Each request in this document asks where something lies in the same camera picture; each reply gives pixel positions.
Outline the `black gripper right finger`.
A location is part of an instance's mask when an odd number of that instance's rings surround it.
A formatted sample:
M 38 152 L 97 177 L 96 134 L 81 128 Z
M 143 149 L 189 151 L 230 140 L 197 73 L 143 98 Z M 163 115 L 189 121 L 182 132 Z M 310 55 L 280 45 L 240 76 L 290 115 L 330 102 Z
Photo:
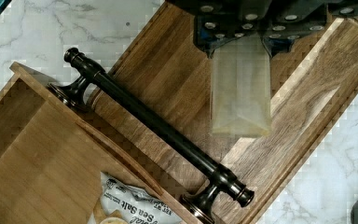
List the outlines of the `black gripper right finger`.
M 289 52 L 294 42 L 327 24 L 324 0 L 272 0 L 263 25 L 263 45 L 270 57 Z

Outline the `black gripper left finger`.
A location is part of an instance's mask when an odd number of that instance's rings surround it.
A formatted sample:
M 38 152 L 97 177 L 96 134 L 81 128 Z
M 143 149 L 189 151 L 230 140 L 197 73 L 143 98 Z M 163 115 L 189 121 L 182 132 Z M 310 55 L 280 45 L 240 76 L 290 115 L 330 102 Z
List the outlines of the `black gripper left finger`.
M 198 0 L 194 19 L 194 45 L 208 58 L 230 41 L 258 30 L 272 0 Z

